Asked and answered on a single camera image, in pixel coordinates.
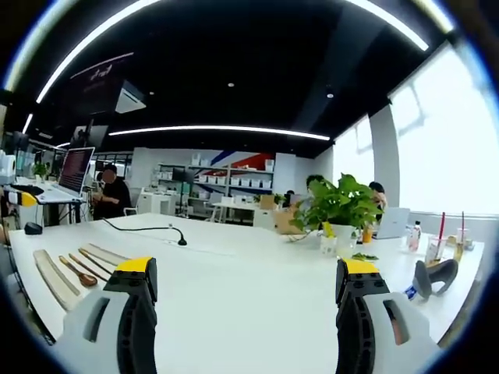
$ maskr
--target wooden utensil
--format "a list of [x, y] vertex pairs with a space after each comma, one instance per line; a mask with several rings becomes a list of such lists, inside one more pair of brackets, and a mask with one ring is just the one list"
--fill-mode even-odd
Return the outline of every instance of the wooden utensil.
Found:
[[88, 287], [93, 287], [94, 285], [97, 284], [96, 277], [78, 271], [77, 268], [75, 268], [72, 264], [69, 263], [67, 259], [64, 258], [64, 256], [59, 256], [59, 260], [63, 264], [65, 264], [74, 274], [78, 276], [78, 279], [80, 280], [82, 286], [88, 288]]
[[109, 275], [112, 275], [112, 273], [107, 270], [105, 267], [103, 267], [100, 263], [95, 261], [93, 258], [90, 257], [90, 254], [83, 248], [78, 249], [78, 252], [80, 252], [83, 256], [85, 256], [86, 259], [88, 259], [91, 263], [93, 263], [95, 266], [98, 266], [100, 269], [108, 273]]
[[86, 271], [89, 271], [90, 273], [92, 273], [95, 277], [97, 278], [100, 278], [102, 279], [104, 282], [107, 282], [108, 280], [103, 278], [99, 273], [93, 271], [91, 268], [89, 268], [87, 265], [85, 265], [84, 263], [82, 263], [81, 261], [79, 261], [74, 255], [72, 255], [71, 253], [69, 254], [69, 258], [72, 259], [75, 263], [77, 263], [78, 265], [80, 265], [82, 268], [84, 268]]

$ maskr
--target wooden spoon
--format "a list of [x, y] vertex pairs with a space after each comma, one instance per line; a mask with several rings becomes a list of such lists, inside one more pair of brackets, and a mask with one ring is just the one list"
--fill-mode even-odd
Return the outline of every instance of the wooden spoon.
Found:
[[81, 271], [78, 271], [77, 268], [75, 268], [67, 259], [64, 258], [64, 256], [59, 256], [59, 260], [65, 264], [74, 274], [78, 276], [78, 279], [80, 280], [80, 283], [84, 287], [93, 287], [94, 285], [97, 284], [97, 278], [89, 275], [82, 273]]

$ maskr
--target man in black shirt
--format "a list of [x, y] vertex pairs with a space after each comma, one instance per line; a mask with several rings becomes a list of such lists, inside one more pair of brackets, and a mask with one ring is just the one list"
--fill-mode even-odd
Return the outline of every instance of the man in black shirt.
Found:
[[128, 187], [116, 173], [116, 166], [113, 164], [107, 164], [102, 172], [104, 190], [92, 196], [95, 220], [124, 216], [123, 208], [132, 206]]

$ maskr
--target white flower pot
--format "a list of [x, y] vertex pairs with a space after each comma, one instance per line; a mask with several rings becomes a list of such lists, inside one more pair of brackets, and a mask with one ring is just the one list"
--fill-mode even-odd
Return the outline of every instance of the white flower pot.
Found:
[[336, 235], [336, 255], [349, 259], [353, 256], [352, 233], [356, 228], [353, 226], [344, 226], [342, 224], [332, 224], [334, 235]]

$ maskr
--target water bottle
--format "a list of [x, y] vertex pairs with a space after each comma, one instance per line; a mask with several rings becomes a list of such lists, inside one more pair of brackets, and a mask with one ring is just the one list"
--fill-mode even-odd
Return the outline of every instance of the water bottle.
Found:
[[409, 236], [409, 251], [417, 252], [419, 247], [419, 240], [421, 239], [421, 222], [416, 221], [416, 224], [411, 230], [411, 235]]

